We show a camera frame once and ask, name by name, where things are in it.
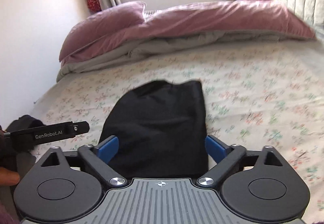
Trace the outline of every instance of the metal screw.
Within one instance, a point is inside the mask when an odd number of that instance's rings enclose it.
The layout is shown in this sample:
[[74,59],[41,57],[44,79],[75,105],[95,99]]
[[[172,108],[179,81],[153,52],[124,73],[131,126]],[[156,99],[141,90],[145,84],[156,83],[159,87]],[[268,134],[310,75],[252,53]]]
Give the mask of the metal screw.
[[109,180],[109,183],[114,186],[120,186],[126,183],[126,179],[122,177],[113,177],[111,180]]
[[202,177],[198,179],[198,183],[203,186],[210,186],[214,183],[214,180],[210,177]]

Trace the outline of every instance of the finger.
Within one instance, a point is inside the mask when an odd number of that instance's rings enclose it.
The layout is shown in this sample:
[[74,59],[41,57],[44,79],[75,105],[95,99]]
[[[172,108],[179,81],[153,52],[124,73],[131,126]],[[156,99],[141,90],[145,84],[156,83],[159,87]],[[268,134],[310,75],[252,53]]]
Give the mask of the finger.
[[17,172],[13,172],[4,167],[0,167],[0,186],[17,185],[19,181],[20,176]]

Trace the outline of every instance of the bed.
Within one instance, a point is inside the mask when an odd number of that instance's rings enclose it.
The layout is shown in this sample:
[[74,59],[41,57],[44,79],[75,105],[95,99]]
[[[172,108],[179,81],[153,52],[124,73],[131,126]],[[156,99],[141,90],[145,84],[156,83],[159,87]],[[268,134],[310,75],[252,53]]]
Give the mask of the bed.
[[[320,41],[211,44],[69,74],[31,114],[45,124],[88,121],[89,133],[55,143],[64,151],[76,150],[98,143],[114,104],[132,88],[156,79],[200,80],[208,134],[250,150],[275,146],[311,190],[304,221],[312,223],[324,218],[323,56]],[[52,145],[38,146],[33,154],[39,158]]]

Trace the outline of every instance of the blue gripper pad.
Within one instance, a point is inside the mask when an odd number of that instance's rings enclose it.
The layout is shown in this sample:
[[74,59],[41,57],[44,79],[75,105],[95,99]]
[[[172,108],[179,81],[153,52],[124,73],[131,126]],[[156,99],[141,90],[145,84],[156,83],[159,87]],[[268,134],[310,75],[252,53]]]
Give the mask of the blue gripper pad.
[[205,139],[205,148],[216,163],[219,163],[227,156],[226,149],[214,141],[210,136],[207,136]]
[[106,164],[117,154],[119,149],[119,140],[116,136],[109,137],[95,147],[97,156]]

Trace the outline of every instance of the floral bedsheet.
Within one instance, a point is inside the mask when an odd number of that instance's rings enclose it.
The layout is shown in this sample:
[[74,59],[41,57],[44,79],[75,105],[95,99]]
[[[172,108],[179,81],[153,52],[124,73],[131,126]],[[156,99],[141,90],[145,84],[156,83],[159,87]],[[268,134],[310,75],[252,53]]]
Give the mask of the floral bedsheet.
[[[280,43],[182,52],[80,74],[40,118],[46,124],[89,122],[89,133],[55,143],[64,151],[96,145],[118,99],[156,79],[200,80],[208,134],[249,150],[275,146],[310,188],[304,221],[324,220],[324,86]],[[40,157],[52,145],[34,154]]]

